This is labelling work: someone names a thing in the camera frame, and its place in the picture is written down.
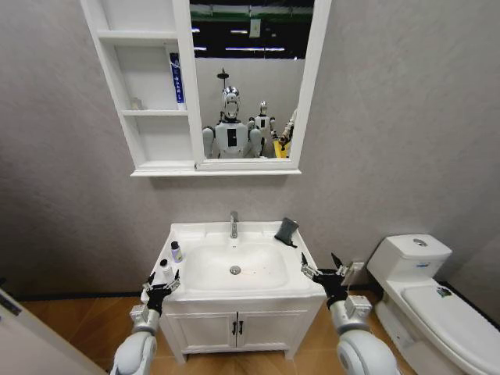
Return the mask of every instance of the toilet lid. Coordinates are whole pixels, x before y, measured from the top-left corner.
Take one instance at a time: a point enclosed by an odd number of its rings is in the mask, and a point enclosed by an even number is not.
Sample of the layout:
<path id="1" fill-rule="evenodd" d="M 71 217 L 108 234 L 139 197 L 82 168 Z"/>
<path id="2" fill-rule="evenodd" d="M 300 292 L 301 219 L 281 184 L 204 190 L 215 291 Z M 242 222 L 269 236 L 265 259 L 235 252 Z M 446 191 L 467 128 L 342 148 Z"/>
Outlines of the toilet lid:
<path id="1" fill-rule="evenodd" d="M 459 357 L 485 373 L 500 374 L 500 332 L 458 295 L 428 286 L 405 289 L 402 296 Z"/>

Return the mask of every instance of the toilet tank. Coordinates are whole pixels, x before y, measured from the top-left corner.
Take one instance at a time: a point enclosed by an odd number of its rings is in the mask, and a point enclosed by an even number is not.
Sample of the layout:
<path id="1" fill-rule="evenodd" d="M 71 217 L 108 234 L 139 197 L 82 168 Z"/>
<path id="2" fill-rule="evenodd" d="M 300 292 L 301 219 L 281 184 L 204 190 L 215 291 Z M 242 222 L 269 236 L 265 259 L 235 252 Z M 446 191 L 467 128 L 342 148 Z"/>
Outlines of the toilet tank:
<path id="1" fill-rule="evenodd" d="M 386 237 L 368 262 L 377 281 L 422 281 L 432 278 L 452 254 L 429 234 Z"/>

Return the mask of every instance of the white sink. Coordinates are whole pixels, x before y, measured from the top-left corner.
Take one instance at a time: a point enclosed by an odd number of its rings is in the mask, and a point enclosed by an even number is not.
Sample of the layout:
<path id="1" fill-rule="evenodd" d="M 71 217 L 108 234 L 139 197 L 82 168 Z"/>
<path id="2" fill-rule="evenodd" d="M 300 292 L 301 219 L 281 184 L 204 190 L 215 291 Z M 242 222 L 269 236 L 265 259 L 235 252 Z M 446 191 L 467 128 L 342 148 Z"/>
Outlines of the white sink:
<path id="1" fill-rule="evenodd" d="M 274 289 L 288 282 L 280 247 L 270 239 L 238 244 L 213 241 L 192 249 L 186 258 L 183 282 L 186 288 L 202 291 Z M 230 268 L 239 267 L 239 274 Z"/>
<path id="2" fill-rule="evenodd" d="M 180 286 L 169 300 L 211 298 L 276 298 L 324 295 L 301 272 L 301 253 L 315 266 L 300 233 L 292 241 L 297 248 L 274 238 L 280 222 L 237 224 L 238 237 L 230 238 L 229 223 L 172 224 L 169 237 L 158 257 L 167 258 L 180 271 Z M 170 243 L 178 241 L 184 260 L 173 263 Z M 230 272 L 239 267 L 238 274 Z"/>

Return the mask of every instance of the toilet flush button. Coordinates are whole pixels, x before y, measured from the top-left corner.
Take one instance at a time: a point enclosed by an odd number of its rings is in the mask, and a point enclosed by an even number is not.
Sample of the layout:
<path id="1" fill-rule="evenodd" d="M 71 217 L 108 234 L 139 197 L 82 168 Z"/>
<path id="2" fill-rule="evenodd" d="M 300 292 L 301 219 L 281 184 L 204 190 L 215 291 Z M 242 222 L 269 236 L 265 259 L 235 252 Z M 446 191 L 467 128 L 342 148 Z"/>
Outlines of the toilet flush button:
<path id="1" fill-rule="evenodd" d="M 422 247 L 427 246 L 427 243 L 425 241 L 420 240 L 419 238 L 413 238 L 413 242 Z"/>

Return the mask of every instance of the wall outlet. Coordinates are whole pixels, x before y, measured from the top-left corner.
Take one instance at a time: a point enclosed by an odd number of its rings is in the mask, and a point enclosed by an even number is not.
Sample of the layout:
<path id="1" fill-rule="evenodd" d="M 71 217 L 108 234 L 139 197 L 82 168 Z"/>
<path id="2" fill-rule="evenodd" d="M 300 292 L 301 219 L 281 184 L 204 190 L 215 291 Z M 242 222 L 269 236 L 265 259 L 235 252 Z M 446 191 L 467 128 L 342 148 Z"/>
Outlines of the wall outlet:
<path id="1" fill-rule="evenodd" d="M 345 273 L 345 278 L 342 281 L 341 285 L 346 286 L 354 282 L 357 278 L 357 274 L 359 273 L 359 271 L 363 269 L 364 266 L 365 266 L 364 262 L 352 262 L 349 265 L 347 272 Z"/>

